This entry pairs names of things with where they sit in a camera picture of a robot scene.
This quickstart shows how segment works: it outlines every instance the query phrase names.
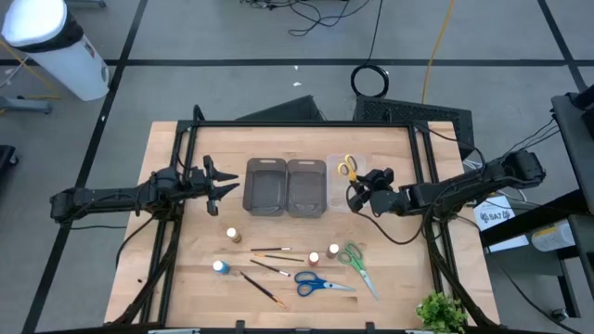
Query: floor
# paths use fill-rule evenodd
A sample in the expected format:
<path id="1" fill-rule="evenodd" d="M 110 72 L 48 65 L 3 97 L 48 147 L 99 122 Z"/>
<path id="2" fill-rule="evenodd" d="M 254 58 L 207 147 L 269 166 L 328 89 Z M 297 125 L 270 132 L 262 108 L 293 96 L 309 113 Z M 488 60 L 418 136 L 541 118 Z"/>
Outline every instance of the floor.
<path id="1" fill-rule="evenodd" d="M 51 115 L 8 112 L 0 117 L 0 143 L 17 147 L 21 156 L 0 188 L 0 333 L 20 332 L 32 305 L 58 233 L 49 219 L 51 195 L 77 180 L 88 187 L 133 185 L 150 124 L 188 119 L 196 103 L 207 119 L 232 120 L 311 94 L 328 119 L 351 119 L 350 73 L 368 55 L 380 3 L 372 0 L 335 27 L 317 27 L 300 38 L 287 30 L 309 23 L 288 8 L 256 10 L 217 0 L 106 1 L 105 9 L 69 8 L 113 66 L 116 80 L 121 74 L 117 89 L 84 103 L 53 81 L 61 100 L 54 102 Z M 352 2 L 355 8 L 363 0 Z M 342 5 L 315 3 L 328 14 L 338 13 Z M 8 5 L 0 0 L 3 12 Z M 561 38 L 549 27 L 551 19 L 543 14 L 547 8 Z M 384 1 L 373 57 L 391 59 L 383 66 L 392 79 L 387 98 L 420 102 L 424 59 L 432 52 L 446 9 L 445 0 Z M 574 0 L 571 6 L 562 0 L 458 0 L 426 102 L 472 110 L 476 146 L 488 159 L 499 156 L 548 121 L 552 96 L 576 91 L 584 82 L 594 84 L 593 10 L 588 0 Z M 139 25 L 133 25 L 135 15 Z M 126 41 L 131 49 L 124 47 Z M 14 64 L 0 50 L 0 71 Z M 371 93 L 380 89 L 378 80 L 362 73 L 357 82 Z M 26 71 L 2 88 L 3 96 L 46 94 Z M 87 151 L 92 133 L 103 126 L 92 168 L 79 173 L 95 153 Z M 534 151 L 548 177 L 526 191 L 529 200 L 544 203 L 576 188 L 559 136 Z M 125 225 L 127 217 L 89 216 L 80 224 Z M 101 325 L 122 240 L 122 230 L 71 232 L 37 330 Z M 593 301 L 579 263 L 568 265 L 582 318 L 566 324 L 587 332 L 594 324 Z M 503 324 L 561 331 L 532 309 L 496 266 L 489 271 Z M 562 305 L 555 277 L 512 275 L 542 308 Z"/>

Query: green plant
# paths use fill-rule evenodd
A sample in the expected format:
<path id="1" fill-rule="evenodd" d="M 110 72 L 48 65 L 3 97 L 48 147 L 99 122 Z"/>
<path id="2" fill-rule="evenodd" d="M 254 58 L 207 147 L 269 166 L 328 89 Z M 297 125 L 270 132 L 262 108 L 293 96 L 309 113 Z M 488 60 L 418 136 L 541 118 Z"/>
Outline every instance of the green plant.
<path id="1" fill-rule="evenodd" d="M 446 297 L 443 292 L 432 292 L 417 307 L 417 316 L 423 321 L 426 329 L 440 333 L 457 331 L 464 333 L 462 324 L 468 317 L 462 311 L 460 301 Z"/>

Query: plastic container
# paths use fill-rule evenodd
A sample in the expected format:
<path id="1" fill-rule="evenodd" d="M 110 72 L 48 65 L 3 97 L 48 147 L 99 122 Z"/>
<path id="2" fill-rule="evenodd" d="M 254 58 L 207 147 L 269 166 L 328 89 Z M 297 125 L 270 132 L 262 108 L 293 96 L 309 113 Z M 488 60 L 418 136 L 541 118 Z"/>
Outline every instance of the plastic container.
<path id="1" fill-rule="evenodd" d="M 14 0 L 2 35 L 83 101 L 109 92 L 110 71 L 63 0 Z"/>
<path id="2" fill-rule="evenodd" d="M 292 217 L 317 218 L 326 210 L 326 163 L 320 160 L 287 162 L 287 212 Z"/>
<path id="3" fill-rule="evenodd" d="M 567 221 L 537 231 L 532 235 L 532 244 L 539 251 L 555 251 L 575 245 L 572 228 Z"/>
<path id="4" fill-rule="evenodd" d="M 287 163 L 283 159 L 252 158 L 248 161 L 243 209 L 257 216 L 280 216 L 287 194 Z"/>
<path id="5" fill-rule="evenodd" d="M 349 178 L 338 172 L 338 166 L 344 162 L 344 156 L 350 154 L 356 160 L 358 175 L 367 173 L 367 160 L 365 156 L 352 153 L 330 154 L 326 158 L 327 203 L 329 210 L 337 212 L 350 212 L 346 203 L 346 188 L 350 185 Z"/>

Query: scissors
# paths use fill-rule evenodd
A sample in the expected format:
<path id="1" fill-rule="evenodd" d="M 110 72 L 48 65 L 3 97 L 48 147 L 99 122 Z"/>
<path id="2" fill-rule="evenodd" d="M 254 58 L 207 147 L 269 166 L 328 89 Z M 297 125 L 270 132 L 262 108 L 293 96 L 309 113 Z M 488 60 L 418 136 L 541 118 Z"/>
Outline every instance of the scissors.
<path id="1" fill-rule="evenodd" d="M 347 154 L 344 156 L 344 162 L 338 165 L 338 173 L 348 176 L 349 181 L 356 181 L 356 160 L 352 155 Z"/>
<path id="2" fill-rule="evenodd" d="M 295 282 L 299 283 L 297 293 L 300 296 L 306 297 L 312 294 L 317 289 L 340 289 L 343 291 L 355 291 L 355 289 L 346 287 L 341 284 L 330 283 L 325 279 L 319 278 L 316 273 L 304 271 L 295 275 Z"/>
<path id="3" fill-rule="evenodd" d="M 368 285 L 369 290 L 371 290 L 375 300 L 378 301 L 380 299 L 378 297 L 378 292 L 375 290 L 375 288 L 373 288 L 373 284 L 371 284 L 368 272 L 365 270 L 365 266 L 363 265 L 363 253 L 355 243 L 347 242 L 346 245 L 344 245 L 344 250 L 338 253 L 338 260 L 341 263 L 352 266 L 357 272 L 359 272 L 365 283 Z"/>

